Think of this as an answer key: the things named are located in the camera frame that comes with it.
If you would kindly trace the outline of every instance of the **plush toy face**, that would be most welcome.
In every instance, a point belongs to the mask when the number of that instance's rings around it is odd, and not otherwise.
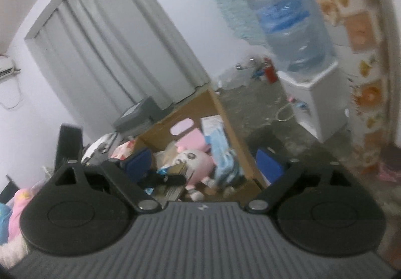
[[[213,158],[200,150],[185,150],[175,158],[174,163],[186,163],[194,171],[188,185],[196,185],[208,177],[215,165]]]

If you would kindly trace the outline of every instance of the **cardboard box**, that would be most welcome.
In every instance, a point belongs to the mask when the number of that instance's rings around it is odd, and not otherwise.
[[[194,128],[201,129],[202,117],[217,114],[223,119],[227,139],[230,146],[237,153],[238,162],[243,168],[245,178],[251,181],[255,180],[260,187],[266,187],[263,177],[257,169],[256,163],[249,153],[247,146],[242,139],[235,135],[219,98],[212,90],[207,90],[182,107],[177,107],[169,116],[137,137],[134,151],[138,151],[144,147],[148,147],[154,153],[163,151],[171,141],[177,141]],[[170,133],[171,127],[186,118],[192,119],[194,126],[180,135],[172,135]],[[258,185],[253,186],[255,188],[255,195],[260,191]]]

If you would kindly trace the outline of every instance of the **plush toy eye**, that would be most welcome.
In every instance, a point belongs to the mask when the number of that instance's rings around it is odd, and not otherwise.
[[[195,153],[188,153],[186,156],[188,157],[189,160],[196,159],[196,154]]]

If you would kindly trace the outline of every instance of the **air conditioner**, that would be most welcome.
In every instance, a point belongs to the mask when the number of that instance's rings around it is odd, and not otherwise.
[[[15,73],[15,64],[11,57],[0,56],[0,80]]]

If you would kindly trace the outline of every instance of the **white logo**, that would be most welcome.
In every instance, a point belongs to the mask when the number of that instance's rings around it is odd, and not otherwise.
[[[198,209],[199,209],[200,211],[205,211],[206,209],[209,209],[209,207],[208,207],[206,204],[202,204],[202,206],[201,206],[201,207],[198,207]]]

